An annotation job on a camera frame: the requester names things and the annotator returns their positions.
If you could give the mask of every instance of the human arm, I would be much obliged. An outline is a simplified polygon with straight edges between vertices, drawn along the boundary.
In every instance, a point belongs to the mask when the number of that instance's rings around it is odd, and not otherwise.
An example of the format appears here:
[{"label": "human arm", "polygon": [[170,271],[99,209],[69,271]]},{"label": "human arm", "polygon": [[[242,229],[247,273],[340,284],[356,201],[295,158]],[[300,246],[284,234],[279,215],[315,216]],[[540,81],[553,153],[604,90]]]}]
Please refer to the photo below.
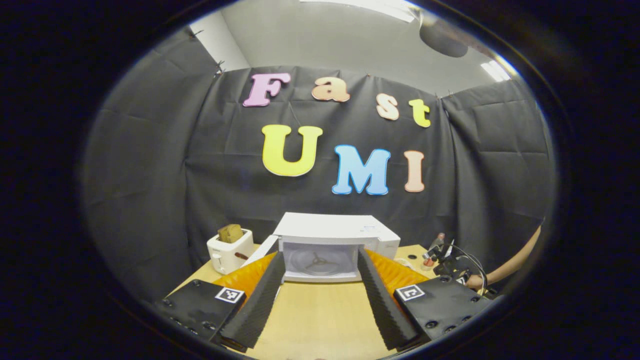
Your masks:
[{"label": "human arm", "polygon": [[[541,229],[541,226],[538,227],[536,232],[533,234],[533,236],[531,236],[531,238],[529,239],[529,241],[527,241],[524,247],[522,247],[522,249],[520,249],[520,251],[518,251],[518,253],[515,254],[511,259],[509,259],[506,263],[502,264],[499,268],[495,269],[489,274],[486,274],[487,285],[491,285],[495,282],[498,282],[504,279],[505,277],[513,274],[514,272],[518,271],[522,267],[524,262],[529,257],[531,250],[535,246],[536,241],[538,241],[538,237],[540,236],[540,229]],[[482,277],[478,275],[471,275],[469,277],[469,280],[467,281],[467,287],[472,289],[481,288]]]}]

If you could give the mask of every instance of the table surface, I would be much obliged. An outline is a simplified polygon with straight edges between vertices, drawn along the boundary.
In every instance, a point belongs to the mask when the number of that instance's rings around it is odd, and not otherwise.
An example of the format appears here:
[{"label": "table surface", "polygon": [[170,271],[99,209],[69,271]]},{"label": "table surface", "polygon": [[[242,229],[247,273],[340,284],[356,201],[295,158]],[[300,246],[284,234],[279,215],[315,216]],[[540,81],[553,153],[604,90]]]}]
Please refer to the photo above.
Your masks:
[{"label": "table surface", "polygon": [[[436,277],[433,268],[420,269],[425,252],[420,245],[399,247],[395,258],[432,279]],[[208,261],[175,290],[194,279],[213,282],[221,276]],[[334,360],[377,359],[395,353],[385,347],[362,281],[285,282],[258,342],[246,355],[264,360]]]}]

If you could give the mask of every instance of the white microwave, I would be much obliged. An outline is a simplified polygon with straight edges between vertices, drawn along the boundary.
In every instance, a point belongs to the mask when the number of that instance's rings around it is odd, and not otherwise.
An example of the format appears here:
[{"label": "white microwave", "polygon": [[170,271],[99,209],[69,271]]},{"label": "white microwave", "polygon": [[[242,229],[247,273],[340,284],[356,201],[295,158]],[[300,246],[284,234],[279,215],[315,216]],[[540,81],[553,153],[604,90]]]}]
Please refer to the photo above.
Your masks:
[{"label": "white microwave", "polygon": [[389,259],[400,237],[370,215],[285,213],[273,232],[284,255],[285,281],[360,281],[358,249]]}]

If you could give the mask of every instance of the ceiling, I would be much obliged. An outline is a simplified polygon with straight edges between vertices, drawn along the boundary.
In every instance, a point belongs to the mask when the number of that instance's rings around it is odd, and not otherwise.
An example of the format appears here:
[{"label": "ceiling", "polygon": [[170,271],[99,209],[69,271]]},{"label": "ceiling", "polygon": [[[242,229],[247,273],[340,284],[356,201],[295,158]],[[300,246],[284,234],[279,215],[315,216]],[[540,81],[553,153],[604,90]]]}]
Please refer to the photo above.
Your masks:
[{"label": "ceiling", "polygon": [[[440,96],[494,82],[480,66],[488,57],[471,48],[461,58],[432,50],[420,40],[417,20],[407,23],[354,6],[298,0],[244,0],[215,16],[226,23],[246,60],[243,66],[362,71]],[[201,19],[199,29],[211,28],[209,36],[221,33],[207,21]],[[225,60],[214,54],[222,45],[207,46],[198,37],[217,61]]]}]

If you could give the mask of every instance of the cable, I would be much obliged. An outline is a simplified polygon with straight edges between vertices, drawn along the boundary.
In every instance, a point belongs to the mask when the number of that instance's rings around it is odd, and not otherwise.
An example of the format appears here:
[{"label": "cable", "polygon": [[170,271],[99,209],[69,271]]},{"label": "cable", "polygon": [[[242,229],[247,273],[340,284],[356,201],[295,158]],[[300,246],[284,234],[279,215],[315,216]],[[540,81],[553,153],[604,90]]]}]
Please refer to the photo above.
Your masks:
[{"label": "cable", "polygon": [[483,270],[483,268],[482,268],[482,265],[480,265],[480,262],[479,262],[479,261],[476,261],[477,259],[476,259],[476,260],[473,260],[473,259],[471,258],[471,256],[470,256],[469,254],[467,254],[467,252],[466,252],[466,251],[464,251],[464,250],[462,250],[461,248],[459,248],[459,247],[457,247],[457,246],[453,245],[452,243],[451,243],[451,244],[441,245],[441,246],[443,246],[443,247],[444,247],[444,246],[450,246],[450,247],[453,247],[454,249],[458,249],[458,250],[460,250],[464,255],[466,255],[466,256],[467,256],[467,258],[469,258],[469,260],[471,260],[471,262],[473,262],[473,264],[475,264],[475,266],[478,268],[478,271],[480,271],[480,275],[482,276],[482,288],[480,289],[480,294],[481,294],[482,296],[484,296],[484,293],[486,292],[486,287],[487,287],[487,285],[488,285],[488,284],[487,284],[486,273],[484,272],[484,270]]}]

